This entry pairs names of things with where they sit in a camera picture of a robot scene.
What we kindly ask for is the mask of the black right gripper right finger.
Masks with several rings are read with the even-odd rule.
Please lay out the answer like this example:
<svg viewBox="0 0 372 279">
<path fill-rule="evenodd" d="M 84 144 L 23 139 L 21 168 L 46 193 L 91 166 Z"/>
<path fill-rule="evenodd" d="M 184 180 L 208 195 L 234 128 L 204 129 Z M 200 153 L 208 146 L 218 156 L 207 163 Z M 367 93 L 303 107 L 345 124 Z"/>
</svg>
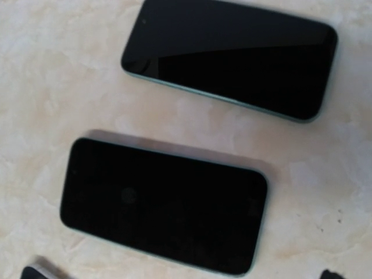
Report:
<svg viewBox="0 0 372 279">
<path fill-rule="evenodd" d="M 323 270 L 319 279 L 372 279 L 369 273 L 342 273 L 334 270 Z"/>
</svg>

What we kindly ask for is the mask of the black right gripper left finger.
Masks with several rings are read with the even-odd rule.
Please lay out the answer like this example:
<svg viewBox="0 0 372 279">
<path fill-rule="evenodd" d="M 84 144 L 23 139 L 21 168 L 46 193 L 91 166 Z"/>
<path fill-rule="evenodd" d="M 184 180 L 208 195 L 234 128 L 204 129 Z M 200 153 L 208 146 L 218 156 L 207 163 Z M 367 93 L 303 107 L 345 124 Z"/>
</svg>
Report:
<svg viewBox="0 0 372 279">
<path fill-rule="evenodd" d="M 22 270 L 20 279 L 54 279 L 55 276 L 43 269 L 27 266 Z"/>
</svg>

